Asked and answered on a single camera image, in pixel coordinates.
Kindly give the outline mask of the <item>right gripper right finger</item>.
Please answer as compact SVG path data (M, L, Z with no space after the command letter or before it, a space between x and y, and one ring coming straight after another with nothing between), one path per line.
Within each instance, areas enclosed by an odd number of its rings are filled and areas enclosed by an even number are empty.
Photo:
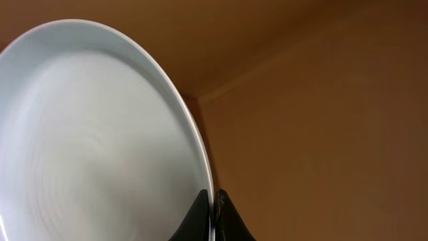
M255 241L224 189L215 197L215 240Z

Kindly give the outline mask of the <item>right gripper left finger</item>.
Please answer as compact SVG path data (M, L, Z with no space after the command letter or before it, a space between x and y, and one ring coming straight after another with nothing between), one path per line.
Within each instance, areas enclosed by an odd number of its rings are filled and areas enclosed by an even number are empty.
M208 241L209 233L209 196L202 189L169 241Z

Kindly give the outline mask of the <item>light blue plate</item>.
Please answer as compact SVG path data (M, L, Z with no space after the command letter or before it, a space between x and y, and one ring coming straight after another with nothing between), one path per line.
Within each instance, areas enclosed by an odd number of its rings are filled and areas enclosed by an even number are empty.
M168 240L202 192L195 121L134 40L63 19L1 52L2 240Z

